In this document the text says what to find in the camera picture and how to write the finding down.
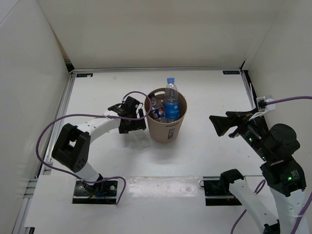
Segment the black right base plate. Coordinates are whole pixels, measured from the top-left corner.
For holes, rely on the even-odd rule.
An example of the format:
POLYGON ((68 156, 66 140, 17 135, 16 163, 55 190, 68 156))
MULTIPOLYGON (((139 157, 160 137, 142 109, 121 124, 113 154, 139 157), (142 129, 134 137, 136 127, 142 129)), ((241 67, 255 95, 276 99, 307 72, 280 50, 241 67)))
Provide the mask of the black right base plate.
POLYGON ((199 181, 199 186, 204 189, 206 206, 241 206, 241 202, 230 192, 225 192, 220 180, 204 177, 199 181))

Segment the small black label bottle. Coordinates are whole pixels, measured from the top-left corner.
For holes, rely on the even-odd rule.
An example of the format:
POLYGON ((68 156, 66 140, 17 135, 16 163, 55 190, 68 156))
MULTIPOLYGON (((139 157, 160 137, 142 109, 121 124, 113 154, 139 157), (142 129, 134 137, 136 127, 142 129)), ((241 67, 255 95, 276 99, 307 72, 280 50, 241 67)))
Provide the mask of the small black label bottle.
POLYGON ((159 99, 156 98, 155 94, 150 94, 148 97, 151 100, 152 109, 150 111, 150 117, 158 122, 165 122, 165 116, 163 112, 163 105, 159 99))

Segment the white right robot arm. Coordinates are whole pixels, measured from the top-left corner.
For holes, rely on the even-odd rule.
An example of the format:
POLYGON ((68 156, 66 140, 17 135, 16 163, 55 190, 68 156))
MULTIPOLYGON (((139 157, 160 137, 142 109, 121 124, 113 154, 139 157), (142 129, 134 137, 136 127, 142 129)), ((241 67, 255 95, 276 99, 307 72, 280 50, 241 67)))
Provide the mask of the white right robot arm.
POLYGON ((216 133, 241 136, 264 161, 260 170, 274 197, 278 215, 272 214, 248 187, 237 169, 221 173, 219 190, 234 195, 244 206, 262 234, 308 234, 309 225, 304 213, 306 180, 302 167, 293 154, 300 148, 296 132, 286 124, 268 128, 256 110, 226 112, 224 117, 210 116, 216 133))

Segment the blue label water bottle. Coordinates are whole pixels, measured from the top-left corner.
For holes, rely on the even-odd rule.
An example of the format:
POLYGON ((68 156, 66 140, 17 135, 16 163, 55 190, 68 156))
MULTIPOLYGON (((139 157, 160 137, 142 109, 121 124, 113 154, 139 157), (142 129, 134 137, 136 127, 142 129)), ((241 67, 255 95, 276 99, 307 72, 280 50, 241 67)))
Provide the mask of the blue label water bottle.
POLYGON ((165 88, 164 110, 167 122, 174 122, 179 119, 179 92, 175 85, 174 78, 167 78, 165 88))

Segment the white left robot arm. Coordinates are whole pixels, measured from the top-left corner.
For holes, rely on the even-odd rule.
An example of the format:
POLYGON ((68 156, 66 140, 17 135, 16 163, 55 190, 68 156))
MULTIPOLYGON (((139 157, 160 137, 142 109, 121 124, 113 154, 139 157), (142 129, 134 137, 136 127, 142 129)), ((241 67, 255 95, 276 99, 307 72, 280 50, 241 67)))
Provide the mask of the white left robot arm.
POLYGON ((65 124, 52 150, 52 158, 68 168, 78 179, 86 183, 86 190, 92 195, 102 191, 103 177, 89 163, 90 145, 97 138, 111 130, 118 129, 120 134, 145 130, 146 123, 140 102, 127 97, 122 103, 115 104, 93 119, 78 124, 65 124))

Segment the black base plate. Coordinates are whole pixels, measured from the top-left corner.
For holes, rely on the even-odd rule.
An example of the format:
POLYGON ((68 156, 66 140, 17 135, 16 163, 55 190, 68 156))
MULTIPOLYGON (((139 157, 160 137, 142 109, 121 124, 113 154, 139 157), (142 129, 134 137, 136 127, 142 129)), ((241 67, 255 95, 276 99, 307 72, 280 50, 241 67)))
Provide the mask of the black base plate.
POLYGON ((113 205, 117 201, 117 185, 117 180, 108 180, 93 186, 77 180, 74 187, 72 203, 113 205))
POLYGON ((220 180, 204 177, 199 181, 199 186, 204 189, 206 206, 241 206, 241 202, 230 192, 225 192, 220 180))

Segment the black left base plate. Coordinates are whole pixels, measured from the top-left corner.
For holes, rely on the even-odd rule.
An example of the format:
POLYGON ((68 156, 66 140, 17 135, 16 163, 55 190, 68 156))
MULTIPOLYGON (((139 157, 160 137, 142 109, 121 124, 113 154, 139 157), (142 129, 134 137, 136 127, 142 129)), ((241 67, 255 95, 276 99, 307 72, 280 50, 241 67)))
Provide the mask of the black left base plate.
POLYGON ((117 185, 117 180, 108 180, 93 186, 77 180, 74 187, 72 203, 113 205, 117 201, 117 185))

